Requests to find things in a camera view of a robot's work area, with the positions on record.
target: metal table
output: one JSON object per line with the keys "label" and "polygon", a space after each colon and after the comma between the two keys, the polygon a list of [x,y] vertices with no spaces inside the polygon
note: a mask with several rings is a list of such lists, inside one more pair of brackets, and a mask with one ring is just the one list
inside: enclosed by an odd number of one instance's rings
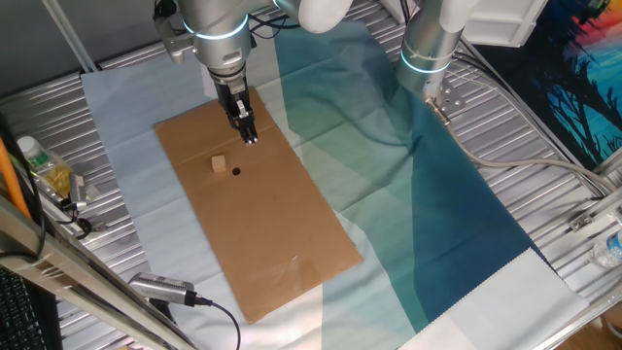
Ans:
{"label": "metal table", "polygon": [[[271,14],[276,11],[258,13]],[[355,0],[346,19],[364,21],[389,59],[398,59],[404,26],[380,2]],[[101,66],[120,68],[162,54],[166,54],[163,45],[155,44]],[[452,63],[449,70],[482,81],[477,72],[469,73],[473,69],[460,62]],[[533,127],[528,111],[514,108],[499,95],[501,91],[455,76],[449,78],[466,102],[462,112],[450,116],[452,125],[475,154],[497,160],[562,157],[551,146],[554,140]],[[143,247],[86,105],[79,75],[72,74],[6,97],[0,100],[0,111],[7,116],[16,134],[28,133],[39,139],[44,147],[83,172],[87,185],[101,191],[85,216],[94,222],[105,222],[107,229],[85,239],[85,246],[124,280],[136,272],[149,271]],[[618,185],[622,182],[621,158],[616,154],[603,168]],[[588,262],[592,239],[617,231],[619,225],[605,218],[591,230],[574,232],[569,226],[571,219],[597,203],[590,189],[573,174],[540,165],[481,168],[480,173],[571,289],[594,302],[622,279],[622,267],[604,270]],[[134,343],[127,335],[67,301],[59,301],[58,311],[65,349],[118,348]],[[580,326],[576,323],[564,334]]]}

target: blue cloth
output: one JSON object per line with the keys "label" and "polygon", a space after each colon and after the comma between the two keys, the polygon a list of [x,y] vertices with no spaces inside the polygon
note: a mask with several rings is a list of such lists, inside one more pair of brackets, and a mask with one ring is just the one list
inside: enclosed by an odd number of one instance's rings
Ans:
{"label": "blue cloth", "polygon": [[[275,45],[289,127],[314,146],[303,144],[304,163],[333,209],[365,232],[415,331],[536,248],[431,110],[399,85],[362,23],[283,31]],[[313,152],[342,171],[315,172]],[[350,172],[365,185],[338,180]],[[325,297],[338,284],[327,282]]]}

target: brown cardboard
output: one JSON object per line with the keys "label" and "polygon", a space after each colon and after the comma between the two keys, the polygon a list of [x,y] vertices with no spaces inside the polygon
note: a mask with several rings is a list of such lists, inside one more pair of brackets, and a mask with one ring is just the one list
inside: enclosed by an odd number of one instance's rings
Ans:
{"label": "brown cardboard", "polygon": [[[254,323],[362,257],[254,89],[251,105],[259,134],[253,146],[230,127],[216,101],[155,131],[246,320]],[[226,172],[212,170],[216,155],[225,156]]]}

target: poster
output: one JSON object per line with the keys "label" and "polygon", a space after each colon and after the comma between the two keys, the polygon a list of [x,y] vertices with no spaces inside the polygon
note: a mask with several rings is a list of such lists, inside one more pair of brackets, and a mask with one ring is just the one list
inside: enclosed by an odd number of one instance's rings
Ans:
{"label": "poster", "polygon": [[477,48],[585,167],[622,147],[622,0],[550,0],[522,48]]}

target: wooden cube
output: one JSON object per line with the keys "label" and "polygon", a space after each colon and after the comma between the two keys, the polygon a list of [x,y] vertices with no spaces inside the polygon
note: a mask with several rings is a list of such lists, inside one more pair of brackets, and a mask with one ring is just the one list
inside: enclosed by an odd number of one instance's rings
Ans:
{"label": "wooden cube", "polygon": [[225,156],[213,156],[212,169],[214,169],[214,172],[226,171]]}

